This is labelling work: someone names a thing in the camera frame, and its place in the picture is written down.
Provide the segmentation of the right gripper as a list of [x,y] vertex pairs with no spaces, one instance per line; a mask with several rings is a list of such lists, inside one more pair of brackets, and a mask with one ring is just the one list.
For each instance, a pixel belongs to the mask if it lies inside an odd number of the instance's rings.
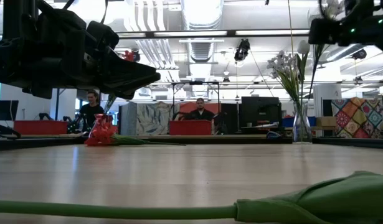
[[374,0],[318,0],[319,15],[311,21],[310,44],[370,43],[364,23],[373,16]]

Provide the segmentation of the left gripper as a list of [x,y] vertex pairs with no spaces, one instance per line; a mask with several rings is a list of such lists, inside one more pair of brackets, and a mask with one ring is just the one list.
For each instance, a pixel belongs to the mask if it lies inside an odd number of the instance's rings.
[[[50,99],[53,88],[97,88],[132,100],[135,91],[160,80],[155,68],[122,59],[118,35],[103,22],[86,23],[69,6],[37,3],[38,17],[22,16],[22,90]],[[130,81],[113,87],[113,78]]]

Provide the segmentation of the green foreground flower stem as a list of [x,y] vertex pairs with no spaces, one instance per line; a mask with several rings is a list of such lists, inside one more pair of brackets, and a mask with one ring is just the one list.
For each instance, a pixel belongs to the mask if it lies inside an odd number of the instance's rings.
[[383,222],[383,175],[356,171],[297,192],[238,199],[223,207],[136,208],[0,200],[0,213],[124,220],[232,218],[244,223],[377,224]]

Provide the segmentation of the red glass vase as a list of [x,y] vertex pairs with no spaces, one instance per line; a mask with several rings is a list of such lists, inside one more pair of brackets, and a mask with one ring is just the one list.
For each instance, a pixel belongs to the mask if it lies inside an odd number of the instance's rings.
[[112,115],[96,114],[89,138],[109,138],[114,135],[116,133],[116,127],[112,125],[112,121]]

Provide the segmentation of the clear glass vase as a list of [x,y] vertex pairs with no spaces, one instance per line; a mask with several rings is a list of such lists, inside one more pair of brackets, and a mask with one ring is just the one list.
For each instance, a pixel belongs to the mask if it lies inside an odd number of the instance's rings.
[[294,102],[293,143],[308,144],[312,142],[311,126],[308,119],[308,103]]

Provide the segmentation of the person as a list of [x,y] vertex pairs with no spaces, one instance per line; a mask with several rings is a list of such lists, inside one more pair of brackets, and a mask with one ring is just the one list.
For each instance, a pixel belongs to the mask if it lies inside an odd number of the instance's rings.
[[104,109],[100,106],[98,101],[98,93],[95,90],[87,92],[88,104],[83,105],[80,109],[80,115],[83,118],[82,131],[88,131],[92,128],[96,120],[96,114],[103,114]]
[[197,108],[189,113],[189,119],[191,120],[208,120],[211,121],[215,114],[205,108],[205,102],[203,98],[196,100]]

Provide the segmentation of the orange-red partition panel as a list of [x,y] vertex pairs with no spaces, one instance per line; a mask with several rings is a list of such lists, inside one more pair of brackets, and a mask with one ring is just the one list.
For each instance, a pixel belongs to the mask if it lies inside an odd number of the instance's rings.
[[[190,113],[191,111],[197,108],[196,103],[188,102],[180,106],[180,111]],[[205,104],[205,108],[215,115],[219,113],[219,105],[217,103],[208,103]]]

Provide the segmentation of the red plastic bin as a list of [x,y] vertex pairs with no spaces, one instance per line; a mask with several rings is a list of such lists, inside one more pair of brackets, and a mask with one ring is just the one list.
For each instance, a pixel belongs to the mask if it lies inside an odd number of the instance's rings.
[[208,120],[182,120],[169,122],[170,135],[211,135],[212,123]]
[[19,120],[14,121],[14,130],[21,135],[59,135],[67,133],[67,123],[54,120]]

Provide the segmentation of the brown cardboard box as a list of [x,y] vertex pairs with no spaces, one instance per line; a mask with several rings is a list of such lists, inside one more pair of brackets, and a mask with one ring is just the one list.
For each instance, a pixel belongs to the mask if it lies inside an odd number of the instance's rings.
[[333,116],[322,116],[316,118],[316,126],[319,127],[334,127],[336,125],[336,118]]

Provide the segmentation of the colourful patchwork quilt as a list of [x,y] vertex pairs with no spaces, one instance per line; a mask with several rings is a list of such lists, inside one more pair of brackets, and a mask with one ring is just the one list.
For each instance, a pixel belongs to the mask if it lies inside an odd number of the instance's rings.
[[383,134],[382,101],[349,98],[332,100],[335,135],[341,138],[380,139]]

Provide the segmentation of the blue plastic bin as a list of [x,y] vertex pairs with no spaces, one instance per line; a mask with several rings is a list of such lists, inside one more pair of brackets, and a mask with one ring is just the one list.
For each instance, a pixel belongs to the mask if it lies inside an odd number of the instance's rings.
[[[283,118],[282,125],[286,128],[292,128],[293,124],[294,124],[294,119],[295,118],[291,117],[291,116]],[[309,116],[308,121],[309,121],[310,126],[316,126],[316,118],[314,116]]]

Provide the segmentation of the large black computer monitor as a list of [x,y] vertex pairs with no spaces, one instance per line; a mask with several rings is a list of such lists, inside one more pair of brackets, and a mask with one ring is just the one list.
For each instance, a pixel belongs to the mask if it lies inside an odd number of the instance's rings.
[[241,102],[240,118],[244,123],[281,121],[281,104],[277,97],[243,96]]

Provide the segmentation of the black background rig frame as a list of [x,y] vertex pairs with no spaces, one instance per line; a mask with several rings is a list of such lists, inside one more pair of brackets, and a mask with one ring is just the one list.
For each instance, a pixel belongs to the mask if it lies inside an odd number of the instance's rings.
[[[211,88],[211,90],[214,90],[217,93],[217,112],[221,112],[221,105],[220,105],[220,82],[202,82],[202,81],[189,81],[189,82],[172,82],[172,83],[152,83],[152,85],[171,85],[172,91],[173,91],[173,97],[171,102],[171,108],[173,111],[173,114],[175,113],[175,95],[176,93],[184,86],[184,85],[207,85]],[[55,97],[55,119],[58,120],[58,113],[59,113],[59,100],[60,95],[65,91],[65,89],[57,89],[56,97]]]

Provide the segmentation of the silver ventilation duct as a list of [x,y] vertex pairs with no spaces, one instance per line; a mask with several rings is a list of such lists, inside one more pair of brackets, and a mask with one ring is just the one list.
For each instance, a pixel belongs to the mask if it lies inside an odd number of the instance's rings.
[[[219,29],[224,0],[180,0],[180,2],[185,30]],[[191,42],[187,50],[194,62],[208,62],[214,53],[214,43]]]

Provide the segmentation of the black aluminium table frame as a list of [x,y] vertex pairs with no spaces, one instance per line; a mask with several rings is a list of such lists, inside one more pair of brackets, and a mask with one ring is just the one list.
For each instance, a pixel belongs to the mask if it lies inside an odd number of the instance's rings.
[[[167,142],[176,144],[290,144],[290,138],[267,139],[257,135],[223,135],[223,136],[139,136],[151,142]],[[27,149],[33,147],[64,146],[82,144],[86,137],[34,137],[26,136],[18,140],[0,138],[0,151]],[[383,139],[356,138],[314,138],[314,144],[336,146],[356,146],[383,149]]]

